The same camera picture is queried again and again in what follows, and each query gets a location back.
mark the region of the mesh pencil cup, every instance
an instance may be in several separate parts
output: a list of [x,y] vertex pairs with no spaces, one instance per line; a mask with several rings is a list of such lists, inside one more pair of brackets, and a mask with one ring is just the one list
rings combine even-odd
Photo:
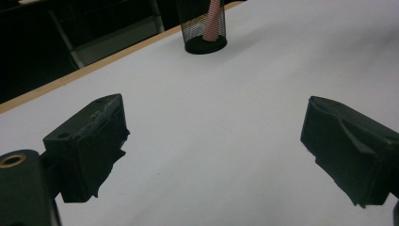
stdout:
[[177,0],[184,48],[190,54],[210,54],[227,45],[223,0]]

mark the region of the wooden table edge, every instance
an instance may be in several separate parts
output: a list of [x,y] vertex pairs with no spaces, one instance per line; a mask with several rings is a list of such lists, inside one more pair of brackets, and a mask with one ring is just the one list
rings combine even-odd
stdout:
[[[225,9],[233,8],[233,7],[235,7],[235,6],[237,6],[237,5],[241,4],[241,3],[242,2],[229,3],[228,5],[226,5]],[[160,34],[158,34],[156,36],[153,36],[153,37],[151,37],[151,38],[149,38],[147,40],[144,40],[144,41],[139,42],[139,43],[137,43],[135,45],[132,45],[132,46],[126,48],[126,49],[123,49],[123,50],[115,53],[114,55],[108,56],[108,57],[106,57],[104,59],[101,59],[101,60],[99,60],[99,61],[97,61],[97,62],[95,62],[93,64],[87,65],[85,68],[82,68],[82,69],[80,69],[78,71],[75,71],[73,73],[67,74],[67,75],[65,75],[65,76],[63,76],[61,78],[58,78],[55,81],[52,81],[52,82],[50,82],[50,83],[48,83],[46,85],[43,85],[43,86],[41,86],[41,87],[39,87],[37,89],[33,89],[33,90],[28,91],[27,93],[25,93],[25,94],[23,94],[21,96],[18,96],[18,97],[14,98],[14,99],[11,99],[11,100],[7,101],[7,102],[4,102],[4,103],[0,104],[0,114],[4,113],[6,111],[9,111],[9,110],[11,110],[14,107],[17,107],[19,105],[23,105],[24,103],[32,101],[32,100],[40,97],[41,95],[44,95],[44,94],[46,94],[46,93],[48,93],[48,92],[50,92],[50,91],[52,91],[54,89],[58,89],[58,88],[60,88],[62,86],[65,86],[68,83],[71,83],[72,81],[74,81],[76,79],[79,79],[79,78],[81,78],[81,77],[83,77],[83,76],[85,76],[85,75],[87,75],[89,73],[92,73],[92,72],[94,72],[96,70],[99,70],[102,67],[104,67],[104,66],[106,66],[106,65],[108,65],[108,64],[110,64],[110,63],[112,63],[114,61],[117,61],[118,59],[126,57],[126,56],[128,56],[128,55],[130,55],[130,54],[132,54],[132,53],[134,53],[134,52],[136,52],[136,51],[148,46],[148,45],[156,43],[157,41],[159,41],[161,39],[164,39],[164,38],[166,38],[168,36],[171,36],[171,35],[179,32],[179,31],[181,31],[181,27],[179,25],[175,26],[175,27],[171,28],[170,30],[167,30],[167,31],[165,31],[163,33],[160,33]]]

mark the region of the screw hole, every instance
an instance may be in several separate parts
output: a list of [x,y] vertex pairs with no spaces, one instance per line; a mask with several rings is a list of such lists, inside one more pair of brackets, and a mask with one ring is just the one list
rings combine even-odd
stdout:
[[24,162],[26,159],[25,155],[17,154],[9,156],[3,160],[0,160],[0,168],[11,168]]
[[60,135],[58,135],[58,138],[65,138],[68,137],[70,135],[70,133],[62,133]]

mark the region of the dark floor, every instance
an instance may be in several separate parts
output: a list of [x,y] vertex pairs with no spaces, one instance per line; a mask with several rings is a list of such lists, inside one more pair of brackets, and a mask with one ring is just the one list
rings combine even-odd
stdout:
[[[72,44],[79,44],[147,18],[153,1],[79,0],[52,9]],[[176,0],[156,2],[165,30],[178,25]],[[0,10],[0,104],[78,70],[53,19],[48,8],[7,17]]]

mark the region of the white table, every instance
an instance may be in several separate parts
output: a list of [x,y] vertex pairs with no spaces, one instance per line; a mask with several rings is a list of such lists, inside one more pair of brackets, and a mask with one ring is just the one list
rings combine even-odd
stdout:
[[397,199],[354,206],[299,141],[312,95],[399,131],[399,1],[249,0],[229,44],[194,56],[181,33],[0,115],[0,154],[121,93],[127,154],[65,226],[391,226]]

